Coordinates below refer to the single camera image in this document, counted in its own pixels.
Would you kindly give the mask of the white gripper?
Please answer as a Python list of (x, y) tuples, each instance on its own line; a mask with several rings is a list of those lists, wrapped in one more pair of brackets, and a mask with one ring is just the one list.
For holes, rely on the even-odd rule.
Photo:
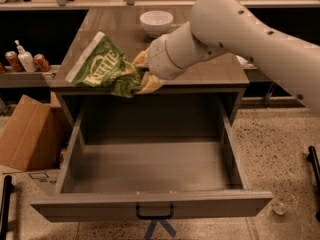
[(149, 68), (137, 77), (136, 95), (150, 94), (160, 89), (165, 81), (176, 79), (183, 73), (170, 59), (167, 48), (167, 34), (154, 39), (149, 49), (141, 51), (134, 59), (136, 67)]

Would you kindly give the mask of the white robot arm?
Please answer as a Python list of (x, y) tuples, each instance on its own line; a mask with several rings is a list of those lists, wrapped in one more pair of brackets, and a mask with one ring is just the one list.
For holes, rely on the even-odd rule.
[(190, 66), (225, 53), (251, 62), (320, 112), (320, 47), (269, 27), (237, 0), (197, 0), (186, 23), (153, 40), (137, 56), (148, 68), (139, 92), (152, 93)]

